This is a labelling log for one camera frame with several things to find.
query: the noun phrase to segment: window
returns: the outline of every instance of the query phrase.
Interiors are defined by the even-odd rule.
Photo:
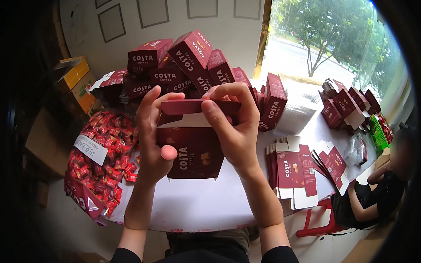
[[[318,86],[333,78],[379,102],[408,77],[392,32],[364,0],[272,0],[260,78],[268,72]]]

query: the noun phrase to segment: red stool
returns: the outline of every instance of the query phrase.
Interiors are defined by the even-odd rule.
[[[342,230],[347,230],[349,228],[342,227],[340,225],[337,225],[335,222],[335,216],[333,215],[332,211],[332,204],[330,202],[330,199],[325,199],[320,201],[317,206],[324,206],[326,209],[330,209],[330,219],[329,224],[327,226],[322,227],[316,227],[316,228],[310,228],[309,229],[309,223],[310,223],[310,217],[312,215],[312,209],[307,209],[307,217],[306,217],[306,223],[304,225],[303,230],[297,231],[297,237],[302,236],[324,236],[326,234],[336,233]]]

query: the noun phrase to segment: handwritten label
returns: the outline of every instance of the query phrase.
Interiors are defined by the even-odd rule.
[[[84,153],[100,166],[103,165],[108,150],[90,138],[86,137],[85,135],[79,135],[76,138],[73,146],[78,148],[82,153]]]

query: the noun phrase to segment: hand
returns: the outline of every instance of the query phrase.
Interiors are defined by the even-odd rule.
[[[240,175],[260,169],[256,155],[259,111],[245,83],[227,83],[213,87],[203,95],[202,111],[221,142],[226,159]],[[238,125],[233,127],[212,100],[227,99],[241,102],[237,113]]]
[[[155,86],[143,98],[136,112],[136,123],[139,129],[140,170],[138,180],[155,184],[172,168],[177,157],[177,150],[156,144],[157,122],[164,100],[184,99],[184,93],[168,93],[158,98],[161,87]]]

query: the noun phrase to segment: table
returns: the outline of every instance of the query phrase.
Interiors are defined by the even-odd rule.
[[[257,157],[259,164],[267,177],[264,149],[282,134],[275,130],[265,133],[259,132],[257,140]],[[300,133],[311,145],[325,140],[332,141],[340,154],[344,154],[350,136],[346,131],[330,130],[320,113],[316,113],[308,125]],[[374,143],[369,136],[367,143],[368,161],[362,166],[352,166],[349,169],[350,180],[355,179],[376,159]],[[316,177],[319,199],[328,197],[334,192],[332,185],[323,176]],[[120,205],[118,205],[110,221],[123,223],[124,211],[133,185],[120,183],[123,189]],[[290,215],[287,203],[283,203],[284,216]],[[207,232],[225,229],[242,228],[255,225],[255,220],[247,202],[244,188],[233,166],[225,159],[219,176],[214,179],[182,180],[167,177],[158,181],[155,189],[154,203],[150,229],[167,232]]]

